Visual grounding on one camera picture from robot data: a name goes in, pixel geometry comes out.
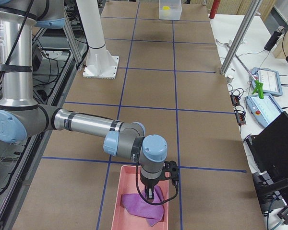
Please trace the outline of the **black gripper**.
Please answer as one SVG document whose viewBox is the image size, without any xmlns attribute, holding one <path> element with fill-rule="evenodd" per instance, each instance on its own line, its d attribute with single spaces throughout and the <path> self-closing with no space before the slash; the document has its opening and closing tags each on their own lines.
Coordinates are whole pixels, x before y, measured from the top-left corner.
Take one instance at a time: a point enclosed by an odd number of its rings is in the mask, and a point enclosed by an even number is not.
<svg viewBox="0 0 288 230">
<path fill-rule="evenodd" d="M 154 200 L 154 187 L 159 183 L 158 179 L 148 179 L 146 177 L 140 177 L 141 183 L 144 185 L 145 198 L 147 200 Z"/>
</svg>

